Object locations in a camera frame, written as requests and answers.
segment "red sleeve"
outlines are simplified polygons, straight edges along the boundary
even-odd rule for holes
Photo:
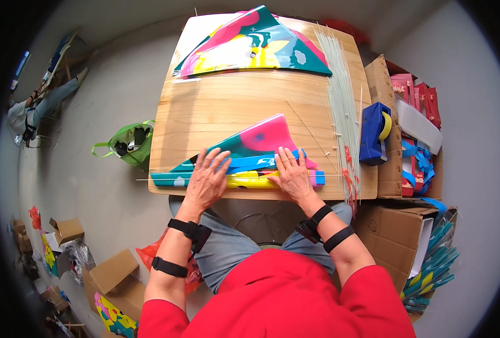
[[[393,280],[383,267],[357,270],[340,293],[340,303],[373,331],[375,337],[415,337]]]
[[[146,301],[139,318],[139,338],[180,337],[190,321],[173,303],[153,299]]]

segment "wood grain surface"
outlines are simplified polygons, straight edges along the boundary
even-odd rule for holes
[[[158,104],[150,172],[169,172],[203,147],[212,146],[241,130],[271,117],[285,115],[291,137],[326,175],[336,172],[336,150],[331,123],[327,77],[293,70],[255,69],[224,74],[208,74],[199,81],[175,82],[172,70],[207,34],[238,14],[192,17],[182,31],[165,78]],[[314,34],[318,26],[301,20],[280,18],[288,28],[308,37],[321,49]],[[359,111],[361,87],[365,108],[371,104],[365,70],[352,36],[331,29],[343,44],[352,79],[355,107]],[[344,199],[337,189],[337,177],[326,177],[316,190],[322,199]],[[361,165],[361,198],[375,199],[377,167]],[[180,188],[158,188],[155,194],[184,195]],[[227,189],[223,197],[237,199],[288,199],[280,189]]]

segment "red shirt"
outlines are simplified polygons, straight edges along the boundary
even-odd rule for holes
[[[176,305],[143,305],[147,337],[415,337],[387,271],[351,275],[339,294],[325,268],[298,253],[261,250],[237,265],[190,322]]]

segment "blue jeans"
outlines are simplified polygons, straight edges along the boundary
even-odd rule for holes
[[[176,216],[182,203],[177,197],[169,196],[169,209],[173,217]],[[349,225],[352,218],[351,207],[342,202],[332,208],[336,216]],[[195,254],[195,260],[206,285],[217,294],[219,285],[227,274],[241,261],[257,253],[260,248],[249,237],[226,224],[211,209],[203,213],[199,224],[211,228],[212,233],[201,252]],[[314,244],[298,232],[293,232],[282,244],[281,249],[306,255],[325,267],[330,275],[334,272],[333,260],[323,248],[323,244]]]
[[[31,126],[35,126],[36,128],[39,125],[39,120],[42,119],[43,116],[50,116],[55,111],[55,107],[58,102],[62,101],[64,98],[68,97],[71,93],[73,93],[78,88],[77,78],[68,81],[64,85],[53,89],[43,96],[42,102],[40,102],[36,108],[28,109],[28,120],[27,123]]]

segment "black wrist band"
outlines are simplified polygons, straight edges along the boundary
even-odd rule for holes
[[[175,277],[186,278],[188,275],[188,268],[181,267],[178,264],[172,262],[164,261],[161,257],[154,257],[152,260],[152,267],[155,270],[165,272],[168,275]]]
[[[177,229],[182,231],[184,235],[192,240],[191,250],[198,254],[203,246],[205,245],[206,240],[209,238],[212,230],[207,226],[198,225],[190,222],[183,222],[180,220],[171,219],[167,224],[168,227]]]
[[[343,228],[339,232],[335,233],[331,238],[325,242],[323,248],[327,253],[330,253],[337,245],[339,245],[343,240],[354,234],[353,228],[351,226],[347,226]]]
[[[322,206],[315,214],[312,216],[309,220],[303,220],[299,224],[297,224],[297,227],[295,230],[297,230],[298,233],[303,235],[305,238],[310,240],[312,243],[317,243],[320,241],[321,236],[317,232],[317,225],[321,220],[328,215],[328,213],[332,212],[333,209],[328,206],[324,205]]]

